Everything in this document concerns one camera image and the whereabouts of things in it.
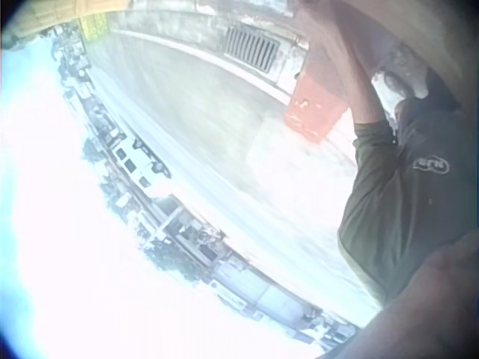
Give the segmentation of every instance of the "window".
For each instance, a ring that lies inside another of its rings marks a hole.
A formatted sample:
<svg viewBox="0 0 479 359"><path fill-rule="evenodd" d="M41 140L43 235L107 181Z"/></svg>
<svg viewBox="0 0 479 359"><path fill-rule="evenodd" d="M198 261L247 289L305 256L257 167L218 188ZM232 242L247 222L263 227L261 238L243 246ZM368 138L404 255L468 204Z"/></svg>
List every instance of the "window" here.
<svg viewBox="0 0 479 359"><path fill-rule="evenodd" d="M117 150L117 156L121 161L123 161L126 158L126 153L120 148Z"/></svg>
<svg viewBox="0 0 479 359"><path fill-rule="evenodd" d="M141 187L143 187L143 188L147 188L147 187L151 186L151 183L149 183L148 180L144 177L141 177L139 182L140 182Z"/></svg>
<svg viewBox="0 0 479 359"><path fill-rule="evenodd" d="M136 169L136 166L135 166L135 164L132 162L131 159L129 159L129 160L127 160L127 161L125 162L125 167L126 167L126 169L127 169L131 174L132 174L133 171Z"/></svg>

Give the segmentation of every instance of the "metal grate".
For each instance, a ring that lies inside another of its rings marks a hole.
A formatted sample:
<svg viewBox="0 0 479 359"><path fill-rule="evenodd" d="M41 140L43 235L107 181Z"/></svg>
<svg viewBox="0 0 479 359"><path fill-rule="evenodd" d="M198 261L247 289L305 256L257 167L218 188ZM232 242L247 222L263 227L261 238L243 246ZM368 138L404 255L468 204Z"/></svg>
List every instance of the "metal grate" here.
<svg viewBox="0 0 479 359"><path fill-rule="evenodd" d="M248 28L231 26L226 34L225 54L268 73L279 42Z"/></svg>

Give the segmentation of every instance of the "yellow sign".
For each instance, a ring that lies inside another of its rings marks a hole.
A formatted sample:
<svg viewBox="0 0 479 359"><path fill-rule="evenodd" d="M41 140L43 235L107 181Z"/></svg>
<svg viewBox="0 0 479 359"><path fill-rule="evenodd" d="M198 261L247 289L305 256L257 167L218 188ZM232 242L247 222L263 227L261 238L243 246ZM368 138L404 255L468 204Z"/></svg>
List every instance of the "yellow sign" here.
<svg viewBox="0 0 479 359"><path fill-rule="evenodd" d="M104 13L95 13L94 15L80 18L83 37L85 41L91 42L97 40L105 34L108 34L108 20Z"/></svg>

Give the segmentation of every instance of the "street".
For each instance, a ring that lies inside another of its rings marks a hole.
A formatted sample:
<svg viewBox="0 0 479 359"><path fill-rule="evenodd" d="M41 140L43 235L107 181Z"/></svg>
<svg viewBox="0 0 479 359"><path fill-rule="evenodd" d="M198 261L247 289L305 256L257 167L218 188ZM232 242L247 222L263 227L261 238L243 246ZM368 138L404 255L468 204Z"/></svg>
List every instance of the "street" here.
<svg viewBox="0 0 479 359"><path fill-rule="evenodd" d="M304 299L357 325L372 319L377 309L336 245L355 168L332 144L309 144L284 125L284 105L191 55L120 34L88 55L114 119L232 248Z"/></svg>

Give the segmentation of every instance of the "bright sky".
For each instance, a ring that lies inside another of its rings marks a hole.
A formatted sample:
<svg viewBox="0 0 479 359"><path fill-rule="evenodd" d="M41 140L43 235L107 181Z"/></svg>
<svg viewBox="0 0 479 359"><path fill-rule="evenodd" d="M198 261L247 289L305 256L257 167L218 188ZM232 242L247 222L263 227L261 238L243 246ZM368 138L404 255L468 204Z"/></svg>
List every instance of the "bright sky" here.
<svg viewBox="0 0 479 359"><path fill-rule="evenodd" d="M111 214L51 42L1 54L0 326L25 358L315 358L182 286Z"/></svg>

